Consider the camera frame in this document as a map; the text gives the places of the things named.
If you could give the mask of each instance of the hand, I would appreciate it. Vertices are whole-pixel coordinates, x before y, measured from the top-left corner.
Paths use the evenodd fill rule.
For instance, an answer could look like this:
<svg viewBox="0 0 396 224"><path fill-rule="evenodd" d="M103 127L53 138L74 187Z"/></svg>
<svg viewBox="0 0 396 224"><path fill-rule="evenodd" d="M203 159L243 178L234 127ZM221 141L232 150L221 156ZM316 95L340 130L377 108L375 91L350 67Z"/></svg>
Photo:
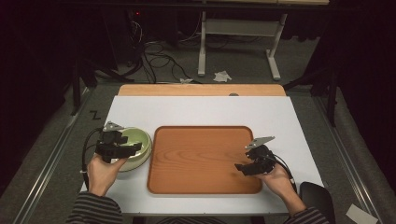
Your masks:
<svg viewBox="0 0 396 224"><path fill-rule="evenodd" d="M288 173L281 165L276 164L269 174L255 176L264 181L265 185L282 199L291 217L306 209L305 204L294 191Z"/></svg>
<svg viewBox="0 0 396 224"><path fill-rule="evenodd" d="M295 192L291 185L288 173L277 163L269 174L255 176L264 181L265 185L281 198Z"/></svg>
<svg viewBox="0 0 396 224"><path fill-rule="evenodd" d="M88 164L88 177L90 185L88 191L97 196L105 196L108 189L116 181L117 173L121 166L128 159L119 159L114 163L106 163L102 160L102 156L93 154L93 158Z"/></svg>

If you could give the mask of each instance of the orange tray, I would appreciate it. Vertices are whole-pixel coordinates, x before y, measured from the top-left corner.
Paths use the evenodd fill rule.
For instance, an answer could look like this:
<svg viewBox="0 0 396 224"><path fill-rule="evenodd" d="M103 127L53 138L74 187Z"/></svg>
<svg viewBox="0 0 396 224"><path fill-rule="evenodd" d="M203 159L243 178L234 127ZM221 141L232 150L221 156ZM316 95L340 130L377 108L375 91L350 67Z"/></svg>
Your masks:
<svg viewBox="0 0 396 224"><path fill-rule="evenodd" d="M253 194L262 182L234 164L248 164L244 126L163 126L156 130L148 172L155 194Z"/></svg>

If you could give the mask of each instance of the bowl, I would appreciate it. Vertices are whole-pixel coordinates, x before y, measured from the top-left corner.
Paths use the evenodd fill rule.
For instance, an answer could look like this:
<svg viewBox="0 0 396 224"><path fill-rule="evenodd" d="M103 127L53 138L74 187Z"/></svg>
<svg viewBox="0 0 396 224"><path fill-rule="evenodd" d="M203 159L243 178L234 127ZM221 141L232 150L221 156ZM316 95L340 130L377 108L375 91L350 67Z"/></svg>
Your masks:
<svg viewBox="0 0 396 224"><path fill-rule="evenodd" d="M126 172L133 170L143 164L151 154L151 138L149 134L138 128L126 128L121 131L122 136L128 137L128 142L122 144L121 146L131 146L135 143L142 143L142 148L136 151L134 156L128 158L120 168L120 172Z"/></svg>

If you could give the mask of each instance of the paper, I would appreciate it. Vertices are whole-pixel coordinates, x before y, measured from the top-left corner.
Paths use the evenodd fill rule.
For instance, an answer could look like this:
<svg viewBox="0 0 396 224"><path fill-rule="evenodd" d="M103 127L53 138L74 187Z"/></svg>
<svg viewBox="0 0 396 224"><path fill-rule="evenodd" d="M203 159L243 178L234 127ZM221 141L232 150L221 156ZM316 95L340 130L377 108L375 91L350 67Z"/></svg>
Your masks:
<svg viewBox="0 0 396 224"><path fill-rule="evenodd" d="M232 80L232 78L227 74L226 71L215 73L215 76L216 77L213 80L218 82L227 82L228 79Z"/></svg>
<svg viewBox="0 0 396 224"><path fill-rule="evenodd" d="M355 204L350 205L346 215L358 224L375 224L378 219L359 209Z"/></svg>
<svg viewBox="0 0 396 224"><path fill-rule="evenodd" d="M192 81L193 81L192 78L188 78L188 79L181 78L180 79L181 84L188 84L188 83L191 83Z"/></svg>

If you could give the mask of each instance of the white desk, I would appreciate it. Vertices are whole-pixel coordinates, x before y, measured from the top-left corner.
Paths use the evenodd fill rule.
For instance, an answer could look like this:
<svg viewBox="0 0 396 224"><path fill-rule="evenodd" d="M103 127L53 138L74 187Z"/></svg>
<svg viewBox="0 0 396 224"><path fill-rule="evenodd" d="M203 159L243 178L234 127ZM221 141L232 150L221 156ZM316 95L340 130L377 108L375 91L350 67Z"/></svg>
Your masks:
<svg viewBox="0 0 396 224"><path fill-rule="evenodd" d="M297 186L322 186L300 123L286 96L116 96L106 121L138 127L153 138L163 125L245 125L254 137L274 135L267 146L286 161ZM287 213L266 187L258 194L156 195L147 189L149 161L120 173L107 196L132 216L262 215Z"/></svg>

